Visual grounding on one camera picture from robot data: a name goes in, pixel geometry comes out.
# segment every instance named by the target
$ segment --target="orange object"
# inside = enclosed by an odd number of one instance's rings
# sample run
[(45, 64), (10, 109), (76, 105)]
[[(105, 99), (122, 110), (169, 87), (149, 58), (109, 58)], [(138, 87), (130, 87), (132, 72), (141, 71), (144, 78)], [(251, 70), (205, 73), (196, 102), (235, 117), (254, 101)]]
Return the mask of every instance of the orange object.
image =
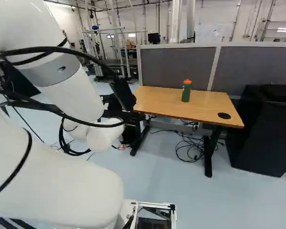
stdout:
[(184, 83), (184, 84), (191, 84), (191, 83), (192, 83), (192, 81), (191, 81), (191, 80), (189, 80), (189, 79), (186, 79), (186, 80), (184, 80), (184, 81), (183, 81), (183, 83)]
[(118, 146), (118, 150), (124, 150), (124, 149), (126, 149), (126, 146), (125, 146), (125, 145), (119, 145), (119, 146)]

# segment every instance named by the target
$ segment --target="black table leg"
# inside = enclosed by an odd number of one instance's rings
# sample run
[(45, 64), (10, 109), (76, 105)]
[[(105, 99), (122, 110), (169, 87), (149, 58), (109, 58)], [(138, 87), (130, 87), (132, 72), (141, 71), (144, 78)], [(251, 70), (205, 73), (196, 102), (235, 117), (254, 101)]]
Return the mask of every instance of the black table leg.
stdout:
[(135, 156), (137, 154), (137, 151), (140, 148), (141, 143), (143, 142), (147, 133), (149, 132), (150, 130), (149, 122), (148, 121), (146, 122), (146, 126), (144, 130), (142, 131), (142, 133), (141, 133), (141, 128), (140, 128), (140, 122), (138, 122), (136, 129), (137, 129), (138, 140), (131, 146), (132, 147), (132, 150), (130, 151), (131, 156)]
[(210, 139), (208, 136), (204, 136), (204, 174), (207, 177), (212, 177), (212, 155), (216, 148), (221, 129), (220, 125), (216, 125)]

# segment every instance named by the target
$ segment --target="cardboard box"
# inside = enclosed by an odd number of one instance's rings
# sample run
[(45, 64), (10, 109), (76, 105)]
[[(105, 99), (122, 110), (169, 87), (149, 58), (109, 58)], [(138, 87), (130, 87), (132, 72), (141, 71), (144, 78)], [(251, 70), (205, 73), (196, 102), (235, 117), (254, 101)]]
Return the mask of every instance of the cardboard box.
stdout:
[(129, 39), (126, 40), (126, 48), (127, 49), (134, 49), (135, 48), (135, 44), (134, 42), (130, 41)]

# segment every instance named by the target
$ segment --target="table top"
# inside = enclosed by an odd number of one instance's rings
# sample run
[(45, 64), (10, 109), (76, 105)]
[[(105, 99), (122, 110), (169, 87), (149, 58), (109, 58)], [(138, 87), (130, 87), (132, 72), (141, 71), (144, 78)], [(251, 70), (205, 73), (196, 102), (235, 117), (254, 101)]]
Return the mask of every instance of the table top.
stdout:
[[(227, 93), (191, 90), (188, 103), (181, 101), (182, 89), (140, 86), (133, 94), (137, 98), (133, 108), (135, 112), (228, 127), (244, 127)], [(227, 113), (231, 118), (220, 118), (218, 113)]]

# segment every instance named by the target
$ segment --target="window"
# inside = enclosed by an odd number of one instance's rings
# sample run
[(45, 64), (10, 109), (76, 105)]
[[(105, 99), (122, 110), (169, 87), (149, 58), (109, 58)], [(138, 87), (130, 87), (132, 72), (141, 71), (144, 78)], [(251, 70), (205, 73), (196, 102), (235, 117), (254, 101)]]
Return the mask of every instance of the window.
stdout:
[(277, 32), (286, 32), (286, 28), (277, 28)]
[(135, 33), (129, 33), (128, 37), (135, 37)]

